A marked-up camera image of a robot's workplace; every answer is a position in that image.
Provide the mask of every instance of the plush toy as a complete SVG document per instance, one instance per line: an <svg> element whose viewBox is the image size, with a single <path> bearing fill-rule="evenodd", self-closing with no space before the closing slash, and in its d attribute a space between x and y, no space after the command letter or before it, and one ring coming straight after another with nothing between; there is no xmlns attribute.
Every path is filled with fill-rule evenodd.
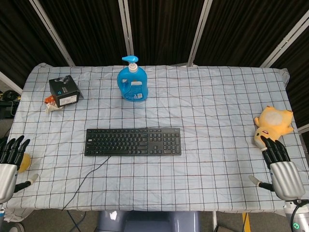
<svg viewBox="0 0 309 232"><path fill-rule="evenodd" d="M280 136L292 132L294 130L290 126L292 117L293 112L290 110L276 110L272 106L267 106L260 117L254 119L255 124L259 127L254 134L254 141L261 151L266 149L261 135L275 141Z"/></svg>

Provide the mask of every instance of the product box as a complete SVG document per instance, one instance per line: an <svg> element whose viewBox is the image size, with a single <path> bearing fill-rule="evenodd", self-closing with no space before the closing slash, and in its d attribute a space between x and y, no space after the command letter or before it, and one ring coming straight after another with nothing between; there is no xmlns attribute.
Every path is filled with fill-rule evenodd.
<svg viewBox="0 0 309 232"><path fill-rule="evenodd" d="M58 107L76 103L80 96L83 98L70 75L49 80L49 87Z"/></svg>

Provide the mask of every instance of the soap bottle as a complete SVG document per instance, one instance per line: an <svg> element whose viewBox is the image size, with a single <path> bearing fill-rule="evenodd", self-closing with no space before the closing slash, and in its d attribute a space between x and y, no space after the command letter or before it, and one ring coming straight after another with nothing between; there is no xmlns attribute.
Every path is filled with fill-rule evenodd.
<svg viewBox="0 0 309 232"><path fill-rule="evenodd" d="M122 69L117 77L117 84L121 95L128 101L143 101L147 98L147 74L135 62L139 61L136 56L122 57L129 62L129 66Z"/></svg>

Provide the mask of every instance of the keyboard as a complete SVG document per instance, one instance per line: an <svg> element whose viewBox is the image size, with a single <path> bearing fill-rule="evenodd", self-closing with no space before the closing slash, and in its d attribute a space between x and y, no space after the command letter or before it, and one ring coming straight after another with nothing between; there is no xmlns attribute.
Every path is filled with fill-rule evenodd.
<svg viewBox="0 0 309 232"><path fill-rule="evenodd" d="M179 128L87 129L85 156L181 155Z"/></svg>

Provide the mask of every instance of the grid pattern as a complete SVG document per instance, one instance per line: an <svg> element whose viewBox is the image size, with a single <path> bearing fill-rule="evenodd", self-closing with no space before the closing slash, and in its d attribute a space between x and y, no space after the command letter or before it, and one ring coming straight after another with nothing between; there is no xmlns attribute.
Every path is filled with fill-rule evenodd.
<svg viewBox="0 0 309 232"><path fill-rule="evenodd" d="M123 66L33 69L25 84L10 137L31 139L33 186L14 194L6 207L63 208L88 172L106 157L85 157L87 128L179 127L182 155L111 157L88 176L67 206L78 210L277 211L283 201L256 188L253 174L270 182L255 146L253 119L267 105L291 109L277 69L239 67L143 67L149 96L121 98L117 75ZM44 112L48 80L71 75L84 99L61 111ZM299 136L281 138L300 170L309 197L308 166Z"/></svg>

